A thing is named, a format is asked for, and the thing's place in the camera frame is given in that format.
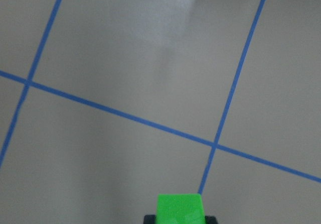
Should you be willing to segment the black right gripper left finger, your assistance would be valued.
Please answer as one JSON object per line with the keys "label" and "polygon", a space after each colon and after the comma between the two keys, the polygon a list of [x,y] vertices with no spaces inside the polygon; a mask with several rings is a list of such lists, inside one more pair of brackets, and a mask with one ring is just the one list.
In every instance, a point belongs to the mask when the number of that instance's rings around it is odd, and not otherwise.
{"label": "black right gripper left finger", "polygon": [[143,218],[143,224],[156,224],[156,215],[147,214]]}

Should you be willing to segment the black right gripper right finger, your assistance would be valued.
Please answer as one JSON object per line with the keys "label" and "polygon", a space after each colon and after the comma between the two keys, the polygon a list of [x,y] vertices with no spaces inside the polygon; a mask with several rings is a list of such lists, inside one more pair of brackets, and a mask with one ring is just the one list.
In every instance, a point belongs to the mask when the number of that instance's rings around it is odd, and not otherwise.
{"label": "black right gripper right finger", "polygon": [[217,224],[217,219],[215,216],[207,215],[205,216],[206,224]]}

